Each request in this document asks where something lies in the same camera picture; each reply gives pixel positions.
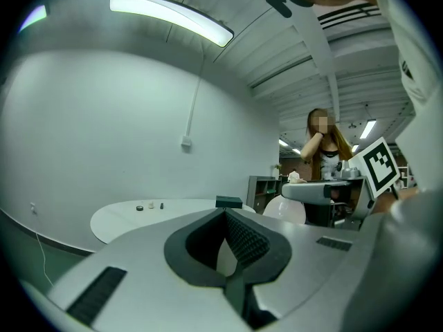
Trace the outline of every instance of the white ceiling beam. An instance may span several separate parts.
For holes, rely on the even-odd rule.
[[[316,75],[318,69],[313,60],[297,65],[282,73],[272,77],[266,82],[258,85],[253,89],[253,97],[258,100],[274,91],[280,90],[283,87],[289,86],[295,82],[307,79],[309,76]]]
[[[367,26],[356,27],[352,24],[343,24],[340,29],[330,28],[325,31],[326,38],[329,42],[335,41],[340,38],[346,38],[359,33],[366,33],[373,30],[383,30],[390,28],[388,20],[378,24],[369,24]]]
[[[284,120],[288,117],[292,117],[298,114],[307,117],[308,113],[312,111],[314,108],[332,109],[333,107],[331,104],[331,99],[328,96],[329,95],[326,95],[326,97],[324,96],[323,98],[316,98],[316,100],[311,103],[308,104],[305,103],[304,105],[300,105],[298,107],[291,107],[290,109],[279,108],[277,109],[277,112],[281,120]]]
[[[397,119],[400,119],[401,116],[405,116],[403,120],[398,120],[397,124],[394,124],[389,131],[383,135],[385,139],[393,138],[393,141],[397,138],[397,136],[400,134],[401,131],[406,128],[406,125],[409,124],[409,122],[414,118],[414,116],[411,115],[411,112],[414,111],[413,103],[410,102],[408,106],[405,107],[405,109],[401,112],[401,115],[397,116]]]
[[[407,100],[385,100],[385,101],[378,101],[373,102],[369,107],[368,111],[371,113],[373,110],[376,109],[387,109],[392,107],[401,107],[404,106],[407,103]],[[355,112],[359,111],[361,109],[364,109],[365,102],[356,103],[356,104],[347,104],[346,106],[342,107],[343,113],[349,113],[349,112]]]
[[[376,82],[390,79],[399,80],[400,77],[401,73],[398,65],[396,65],[393,67],[390,66],[388,68],[380,68],[379,71],[360,71],[358,73],[349,73],[347,75],[343,75],[338,78],[338,85],[348,86],[355,84],[356,82]]]
[[[376,93],[376,92],[367,92],[367,93],[359,93],[357,95],[348,95],[347,97],[340,96],[341,106],[345,106],[346,104],[356,104],[362,102],[378,102],[378,101],[386,101],[386,100],[405,100],[408,101],[408,94],[405,90],[401,90],[400,92],[389,92],[385,94]]]
[[[220,63],[226,56],[231,52],[231,50],[245,37],[250,33],[259,23],[261,23],[261,19],[267,19],[270,17],[274,11],[268,10],[265,12],[259,19],[256,19],[253,23],[251,23],[249,26],[247,26],[243,31],[241,35],[237,35],[234,37],[234,39],[226,46],[224,47],[223,51],[215,58],[214,63]]]
[[[338,87],[335,76],[334,57],[326,39],[326,35],[312,8],[301,8],[294,3],[287,3],[292,11],[291,20],[297,31],[302,36],[318,72],[327,76],[331,89],[332,104],[337,122],[340,122],[340,107],[338,103]]]
[[[298,39],[300,39],[300,42],[295,45],[292,44],[288,48],[285,48],[285,43],[281,44],[280,46],[278,46],[278,48],[282,48],[281,51],[273,52],[272,56],[268,59],[260,59],[258,63],[255,63],[254,68],[248,71],[246,76],[241,72],[239,72],[239,76],[243,77],[248,85],[254,88],[258,84],[261,84],[267,79],[273,77],[274,74],[278,73],[283,68],[289,68],[291,65],[294,65],[299,60],[305,61],[308,58],[311,59],[311,55],[309,54],[309,51],[307,50],[301,37],[293,37],[292,39],[293,40],[291,41],[291,43],[294,43]]]
[[[395,92],[398,90],[404,90],[400,80],[382,81],[382,82],[367,82],[365,84],[356,83],[354,85],[341,86],[340,95],[355,95],[356,93],[373,92],[379,93]]]
[[[320,77],[309,77],[306,80],[291,84],[283,89],[280,89],[272,94],[273,104],[285,104],[288,101],[293,100],[294,96],[304,97],[318,91],[328,91],[329,85],[324,82]]]
[[[298,127],[298,128],[295,128],[295,129],[284,129],[281,132],[282,133],[286,133],[286,132],[289,133],[290,131],[300,131],[300,130],[306,130],[306,122],[305,122],[305,124],[302,127]]]
[[[331,42],[331,53],[335,57],[352,54],[362,50],[396,46],[391,30],[375,30]]]
[[[297,110],[297,112],[295,113],[288,113],[285,114],[284,116],[280,115],[280,122],[286,122],[288,120],[293,120],[299,117],[307,117],[307,114],[312,111],[313,108],[324,108],[324,109],[328,109],[331,107],[331,101],[323,101],[323,102],[319,102],[316,106],[305,106],[303,108],[300,108],[299,110]]]
[[[280,131],[284,133],[285,131],[297,131],[300,129],[306,129],[306,120],[306,117],[300,117],[299,119],[293,120],[292,122],[280,123]]]
[[[284,100],[272,100],[271,103],[276,109],[289,110],[290,108],[302,107],[306,104],[315,104],[318,100],[329,97],[329,89],[322,87],[312,87],[308,94],[293,93]]]
[[[341,74],[338,77],[341,80],[346,73],[368,74],[394,67],[398,68],[399,50],[396,46],[366,49],[336,57],[334,62],[336,74]]]
[[[392,122],[396,119],[404,119],[404,118],[409,118],[412,116],[386,116],[386,117],[377,117],[377,121],[386,121],[386,122]],[[343,116],[341,118],[341,122],[342,124],[346,124],[346,123],[359,123],[359,122],[367,122],[368,121],[368,117],[355,117],[355,116]]]

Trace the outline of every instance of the person's arm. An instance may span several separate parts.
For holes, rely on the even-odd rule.
[[[300,156],[305,161],[310,161],[312,159],[312,156],[316,153],[318,147],[320,146],[321,140],[323,139],[322,133],[317,133],[312,137],[310,141],[306,143],[306,145],[303,147]]]
[[[414,196],[418,193],[418,188],[405,188],[403,190],[398,191],[398,196],[400,200],[405,200],[410,196]],[[389,213],[390,207],[395,202],[394,194],[392,193],[382,193],[375,202],[374,209],[372,211],[373,214],[377,213]]]

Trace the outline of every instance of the white chair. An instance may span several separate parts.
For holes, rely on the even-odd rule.
[[[295,224],[304,224],[306,221],[306,211],[303,203],[282,196],[277,196],[270,201],[264,209],[263,215]]]

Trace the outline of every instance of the white round table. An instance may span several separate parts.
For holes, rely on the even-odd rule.
[[[148,208],[150,202],[154,202],[154,209]],[[143,211],[136,210],[138,205],[143,206]],[[210,199],[145,199],[115,203],[99,209],[92,216],[91,230],[97,239],[109,243],[128,231],[208,209],[216,209],[215,201]],[[243,204],[243,209],[255,213],[253,208],[245,204]]]

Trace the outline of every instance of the floor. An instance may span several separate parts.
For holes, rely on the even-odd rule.
[[[43,294],[51,288],[43,271],[43,255],[37,239],[22,232],[0,214],[0,241],[4,254],[17,278],[26,280]],[[84,257],[42,243],[46,255],[46,274],[54,284]]]

